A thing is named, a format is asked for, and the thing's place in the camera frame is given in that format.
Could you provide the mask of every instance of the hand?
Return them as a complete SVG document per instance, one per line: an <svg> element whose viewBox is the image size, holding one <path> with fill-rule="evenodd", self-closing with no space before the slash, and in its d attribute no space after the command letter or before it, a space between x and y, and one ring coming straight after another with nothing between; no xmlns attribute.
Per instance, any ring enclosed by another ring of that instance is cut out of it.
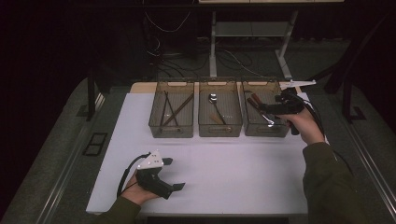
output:
<svg viewBox="0 0 396 224"><path fill-rule="evenodd" d="M155 193L145 190L137 184L136 171L134 171L131 179L126 184L125 190L122 192L121 197L126 198L138 205L142 205L150 199L159 198L159 196Z"/></svg>
<svg viewBox="0 0 396 224"><path fill-rule="evenodd" d="M277 115L282 119L287 119L294 124L294 127L300 132L301 138L308 145L325 142L323 133L315 123L311 113L304 108L299 114Z"/></svg>

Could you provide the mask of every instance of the white table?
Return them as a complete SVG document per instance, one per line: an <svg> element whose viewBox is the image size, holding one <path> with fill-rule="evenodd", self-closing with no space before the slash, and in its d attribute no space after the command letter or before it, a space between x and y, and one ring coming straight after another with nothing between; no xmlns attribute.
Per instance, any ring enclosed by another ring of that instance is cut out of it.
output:
<svg viewBox="0 0 396 224"><path fill-rule="evenodd" d="M161 180L186 185L168 200L145 203L141 216L287 217L307 213L303 192L305 143L299 135L251 137L242 131L239 137L202 138L195 116L196 91L194 137L153 138L149 129L153 96L154 93L127 94L87 206L88 213L107 211L116 200L120 178L130 162L156 149L164 158L174 159L170 166L163 167Z"/></svg>

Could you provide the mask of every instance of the transparent plastic bin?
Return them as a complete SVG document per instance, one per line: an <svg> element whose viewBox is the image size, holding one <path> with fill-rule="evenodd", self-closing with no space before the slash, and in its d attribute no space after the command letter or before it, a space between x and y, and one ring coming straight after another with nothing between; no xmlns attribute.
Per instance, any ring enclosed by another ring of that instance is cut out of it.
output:
<svg viewBox="0 0 396 224"><path fill-rule="evenodd" d="M199 135L201 137L238 137L242 129L242 114L236 79L234 77L201 77L199 80ZM210 94L216 94L216 106L209 102Z"/></svg>
<svg viewBox="0 0 396 224"><path fill-rule="evenodd" d="M160 78L148 126L154 138L193 137L195 78Z"/></svg>
<svg viewBox="0 0 396 224"><path fill-rule="evenodd" d="M281 93L279 82L276 77L245 77L241 80L241 102L243 122L246 136L265 136L265 137L285 137L289 131L289 126L285 119L280 119L274 115L261 113L248 98L254 99L255 93L264 104L279 104L275 96Z"/></svg>

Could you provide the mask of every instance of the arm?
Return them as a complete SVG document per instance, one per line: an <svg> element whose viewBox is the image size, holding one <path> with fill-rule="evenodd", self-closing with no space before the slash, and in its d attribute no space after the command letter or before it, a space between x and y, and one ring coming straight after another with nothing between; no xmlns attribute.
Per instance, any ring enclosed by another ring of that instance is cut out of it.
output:
<svg viewBox="0 0 396 224"><path fill-rule="evenodd" d="M368 223L353 175L335 159L309 111L279 117L290 120L308 144L303 183L309 223Z"/></svg>
<svg viewBox="0 0 396 224"><path fill-rule="evenodd" d="M135 175L136 172L111 208L101 214L92 224L132 224L140 211L140 206L148 200L158 198L158 195L142 189L137 184Z"/></svg>

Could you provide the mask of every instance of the green sleeve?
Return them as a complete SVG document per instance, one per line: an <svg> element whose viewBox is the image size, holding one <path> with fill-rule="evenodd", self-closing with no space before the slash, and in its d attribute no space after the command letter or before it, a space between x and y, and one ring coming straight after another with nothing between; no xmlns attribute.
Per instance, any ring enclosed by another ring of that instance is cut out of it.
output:
<svg viewBox="0 0 396 224"><path fill-rule="evenodd" d="M309 223L368 223L354 177L342 162L335 159L331 147L326 143L315 143L306 147L303 153Z"/></svg>
<svg viewBox="0 0 396 224"><path fill-rule="evenodd" d="M119 197L111 208L102 213L92 224L132 224L139 211L139 205Z"/></svg>

